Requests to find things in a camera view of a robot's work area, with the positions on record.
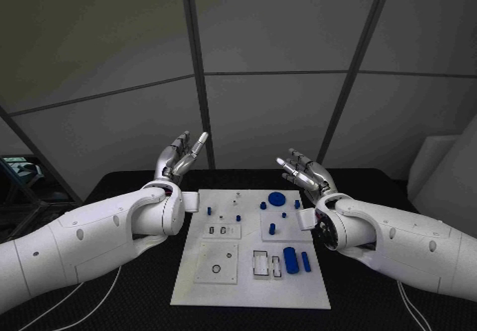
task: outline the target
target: blue cylinder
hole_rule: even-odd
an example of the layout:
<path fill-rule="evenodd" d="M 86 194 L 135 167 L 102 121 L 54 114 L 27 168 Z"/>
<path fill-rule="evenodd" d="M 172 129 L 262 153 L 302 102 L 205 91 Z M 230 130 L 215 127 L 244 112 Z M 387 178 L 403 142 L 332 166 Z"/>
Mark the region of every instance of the blue cylinder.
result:
<path fill-rule="evenodd" d="M 272 223 L 272 229 L 269 230 L 269 233 L 270 233 L 272 235 L 276 234 L 276 223 Z"/>
<path fill-rule="evenodd" d="M 299 268 L 299 260 L 296 259 L 296 249 L 293 247 L 285 248 L 285 256 L 286 256 L 287 272 L 290 274 L 296 274 L 300 271 L 300 268 Z"/>
<path fill-rule="evenodd" d="M 283 193 L 280 192 L 273 192 L 270 195 L 269 195 L 269 202 L 276 205 L 277 207 L 280 207 L 282 205 L 286 204 L 286 196 Z"/>
<path fill-rule="evenodd" d="M 306 271 L 311 272 L 312 267 L 311 267 L 309 255 L 306 252 L 302 252 L 302 258 L 303 258 L 303 265 L 306 267 Z"/>

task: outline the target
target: blue disc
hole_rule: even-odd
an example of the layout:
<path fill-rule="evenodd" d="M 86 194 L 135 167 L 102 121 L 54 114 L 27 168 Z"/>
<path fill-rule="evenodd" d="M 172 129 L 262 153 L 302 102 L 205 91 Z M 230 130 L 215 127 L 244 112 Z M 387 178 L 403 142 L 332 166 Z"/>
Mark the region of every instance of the blue disc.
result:
<path fill-rule="evenodd" d="M 269 196 L 269 202 L 277 207 L 286 204 L 286 200 L 286 196 L 280 192 L 273 192 Z"/>

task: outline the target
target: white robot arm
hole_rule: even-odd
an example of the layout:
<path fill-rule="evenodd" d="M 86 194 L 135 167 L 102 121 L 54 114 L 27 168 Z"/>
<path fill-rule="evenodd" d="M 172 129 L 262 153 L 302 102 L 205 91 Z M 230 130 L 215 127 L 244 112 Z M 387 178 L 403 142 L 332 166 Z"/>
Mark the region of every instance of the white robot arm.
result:
<path fill-rule="evenodd" d="M 200 194 L 176 183 L 191 169 L 205 132 L 189 147 L 185 132 L 159 157 L 156 180 L 142 190 L 80 207 L 28 236 L 0 245 L 0 314 L 37 295 L 89 281 L 179 233 Z M 148 237 L 133 240 L 133 234 Z"/>
<path fill-rule="evenodd" d="M 410 286 L 477 301 L 477 239 L 424 215 L 354 200 L 326 169 L 300 152 L 277 159 L 285 178 L 306 188 L 315 208 L 299 213 L 331 250 Z"/>

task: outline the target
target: black tabletop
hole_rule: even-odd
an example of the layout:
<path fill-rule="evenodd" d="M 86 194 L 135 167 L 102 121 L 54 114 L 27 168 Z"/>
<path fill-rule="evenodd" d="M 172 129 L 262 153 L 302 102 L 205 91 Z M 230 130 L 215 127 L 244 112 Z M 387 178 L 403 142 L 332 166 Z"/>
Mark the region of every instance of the black tabletop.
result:
<path fill-rule="evenodd" d="M 331 169 L 341 192 L 355 199 L 416 212 L 391 178 L 375 169 Z M 139 190 L 153 171 L 104 176 L 87 203 Z M 184 191 L 200 189 L 298 190 L 282 170 L 192 170 Z M 313 207 L 303 192 L 305 208 Z M 110 297 L 90 318 L 71 330 L 420 330 L 400 296 L 396 280 L 359 261 L 328 250 L 316 254 L 332 310 L 171 306 L 182 251 L 191 225 L 178 236 L 123 266 Z M 87 282 L 66 303 L 28 330 L 54 330 L 76 323 L 102 301 L 117 270 Z M 76 287 L 55 290 L 0 316 L 0 330 L 19 330 Z M 476 330 L 477 304 L 406 285 L 408 298 L 434 330 Z"/>

